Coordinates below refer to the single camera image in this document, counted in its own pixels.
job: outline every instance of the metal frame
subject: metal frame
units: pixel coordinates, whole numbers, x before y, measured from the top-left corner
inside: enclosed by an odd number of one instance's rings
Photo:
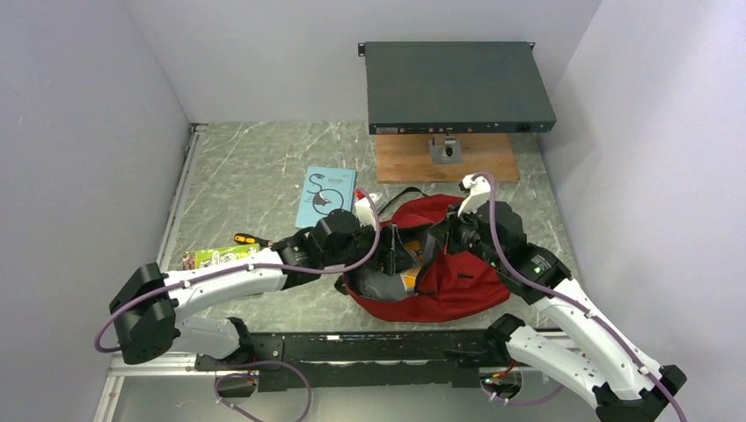
[[[189,128],[191,136],[185,149],[186,157],[184,166],[181,169],[179,183],[176,185],[176,192],[171,201],[171,209],[169,210],[168,220],[166,220],[164,236],[158,248],[157,262],[161,268],[167,268],[168,261],[171,260],[176,235],[179,233],[181,215],[184,213],[184,206],[187,203],[189,187],[192,185],[192,175],[197,166],[201,141],[206,130],[207,125],[201,123],[192,124]],[[143,364],[148,365],[148,369],[140,370],[139,375],[153,376],[156,374],[155,368],[160,368],[160,374],[167,373],[166,368],[174,370],[178,365],[176,361],[169,361],[169,359],[171,359],[171,356],[165,358],[163,361],[159,359]],[[104,384],[103,391],[101,391],[99,407],[93,417],[93,422],[111,422],[113,420],[114,411],[116,410],[116,405],[121,394],[121,387],[124,384],[124,377],[138,374],[137,369],[140,365],[129,367],[129,369],[134,369],[131,371],[125,370],[124,367],[128,367],[128,365],[121,359],[121,354],[115,353],[112,357],[112,363],[109,366],[109,372],[106,375],[106,383]]]

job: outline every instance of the sticker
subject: sticker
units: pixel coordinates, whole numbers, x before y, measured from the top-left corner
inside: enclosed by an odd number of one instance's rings
[[[395,135],[398,132],[399,132],[398,127],[377,127],[376,128],[377,135]]]

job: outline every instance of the black strap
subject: black strap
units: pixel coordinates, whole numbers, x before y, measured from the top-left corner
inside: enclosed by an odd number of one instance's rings
[[[391,198],[391,200],[389,200],[388,202],[386,202],[386,205],[384,205],[383,208],[381,208],[381,209],[378,210],[378,215],[383,214],[384,211],[386,210],[386,208],[388,208],[393,203],[393,201],[395,201],[395,200],[401,198],[403,195],[405,195],[407,193],[411,193],[411,192],[417,192],[417,193],[419,193],[422,196],[429,196],[426,193],[424,193],[423,191],[421,191],[419,188],[414,187],[414,186],[409,186],[409,187],[405,188],[405,190],[399,192],[395,197]]]

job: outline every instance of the metal stand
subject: metal stand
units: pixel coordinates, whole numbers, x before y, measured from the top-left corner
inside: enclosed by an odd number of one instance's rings
[[[430,156],[433,164],[463,164],[464,155],[461,153],[461,144],[453,135],[433,135],[428,142]]]

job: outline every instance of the screwdriver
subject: screwdriver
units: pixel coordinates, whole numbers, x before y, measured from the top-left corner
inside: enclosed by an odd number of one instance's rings
[[[262,239],[261,237],[256,237],[254,235],[247,235],[246,233],[236,233],[233,235],[233,240],[237,244],[257,244],[261,248],[272,246],[271,240]]]

